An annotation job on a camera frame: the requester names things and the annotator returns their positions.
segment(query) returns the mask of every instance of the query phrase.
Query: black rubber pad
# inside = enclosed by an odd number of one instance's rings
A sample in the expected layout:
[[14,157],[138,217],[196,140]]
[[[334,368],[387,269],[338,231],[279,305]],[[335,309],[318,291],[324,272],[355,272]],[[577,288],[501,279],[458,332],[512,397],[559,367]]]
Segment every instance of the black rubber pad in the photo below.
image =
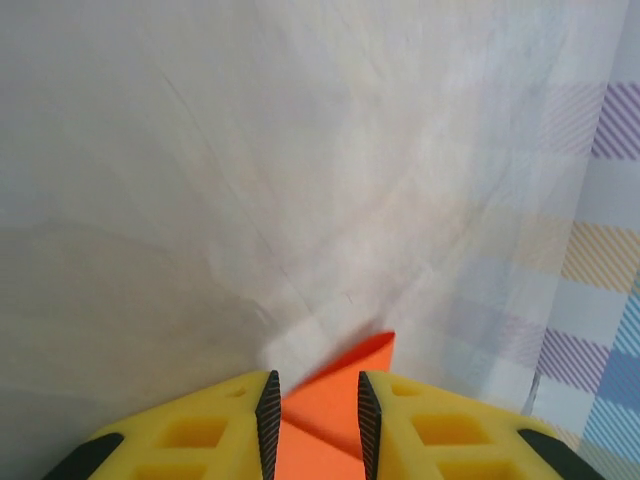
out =
[[382,410],[366,372],[358,377],[358,426],[366,480],[378,477]]
[[258,444],[260,446],[260,462],[263,480],[273,480],[276,474],[276,456],[278,453],[278,437],[280,435],[280,377],[273,370],[262,390],[260,401],[256,407],[258,422]]
[[605,480],[564,442],[535,430],[518,430],[525,442],[564,480]]
[[85,442],[71,452],[42,480],[88,480],[123,440],[123,435],[109,433]]

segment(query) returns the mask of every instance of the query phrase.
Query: yellow foam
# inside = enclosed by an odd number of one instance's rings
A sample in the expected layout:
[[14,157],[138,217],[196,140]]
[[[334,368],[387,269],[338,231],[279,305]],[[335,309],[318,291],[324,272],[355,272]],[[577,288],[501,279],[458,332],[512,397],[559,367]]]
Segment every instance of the yellow foam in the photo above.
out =
[[254,372],[100,429],[124,441],[90,480],[262,479],[255,410],[269,376]]
[[377,480],[561,480],[519,436],[535,419],[384,372],[367,372],[380,409]]

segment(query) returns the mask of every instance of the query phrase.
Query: orange triangular object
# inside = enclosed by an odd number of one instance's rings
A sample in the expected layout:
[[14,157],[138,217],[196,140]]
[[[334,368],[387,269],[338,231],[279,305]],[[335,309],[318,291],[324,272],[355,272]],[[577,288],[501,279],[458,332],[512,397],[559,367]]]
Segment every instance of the orange triangular object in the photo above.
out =
[[276,480],[364,480],[360,460],[283,421]]
[[[282,400],[283,421],[361,460],[358,374],[388,371],[394,340],[393,332],[374,335],[318,371]],[[296,478],[306,478],[306,471],[299,473]]]

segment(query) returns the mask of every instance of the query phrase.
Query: orange paper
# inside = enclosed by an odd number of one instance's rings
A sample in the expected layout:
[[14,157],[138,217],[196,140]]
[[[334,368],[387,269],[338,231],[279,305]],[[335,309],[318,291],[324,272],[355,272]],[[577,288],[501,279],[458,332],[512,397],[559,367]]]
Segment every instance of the orange paper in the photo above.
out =
[[318,478],[364,478],[358,374],[388,371],[394,339],[393,332],[368,338],[282,400],[276,480],[316,478],[318,472]]

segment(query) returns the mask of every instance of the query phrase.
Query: small hole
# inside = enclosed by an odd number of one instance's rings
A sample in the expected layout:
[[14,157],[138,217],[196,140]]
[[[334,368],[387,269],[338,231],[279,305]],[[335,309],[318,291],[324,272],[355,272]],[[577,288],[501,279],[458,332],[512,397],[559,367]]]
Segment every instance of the small hole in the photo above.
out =
[[524,480],[520,470],[506,462],[450,462],[438,464],[444,480]]
[[160,448],[215,448],[222,438],[224,418],[185,418],[173,423],[159,443]]
[[136,469],[135,480],[200,480],[204,465],[144,465]]
[[406,385],[391,385],[391,392],[397,397],[415,397],[416,395],[420,395],[418,390],[407,387]]
[[227,397],[241,397],[242,395],[244,395],[245,393],[247,393],[247,391],[245,390],[244,387],[240,387],[237,390],[234,390],[231,393],[227,394]]
[[417,415],[412,421],[425,445],[490,443],[477,422],[464,415]]

